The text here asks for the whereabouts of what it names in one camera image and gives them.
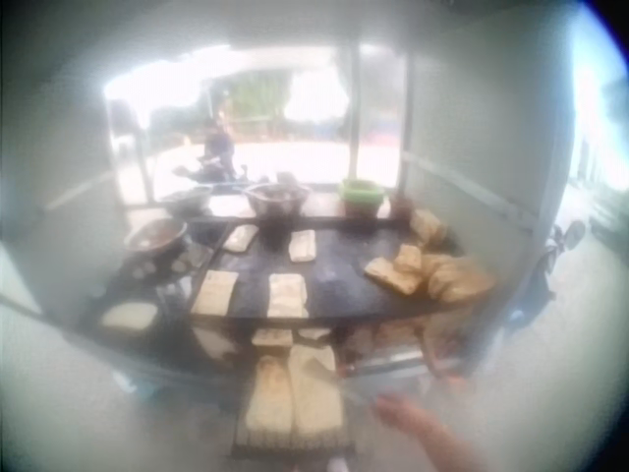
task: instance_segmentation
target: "floor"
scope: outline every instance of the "floor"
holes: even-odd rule
[[[533,325],[504,339],[478,373],[463,400],[461,434],[496,469],[574,470],[596,445],[626,393],[628,274],[588,234],[557,263],[556,300]],[[176,392],[137,401],[112,381],[108,366],[55,331],[6,312],[1,320],[2,453],[9,470],[290,470],[228,458],[233,418],[211,405]],[[453,411],[430,407],[445,416]],[[364,411],[351,413],[357,443],[351,470],[430,470],[420,448]]]

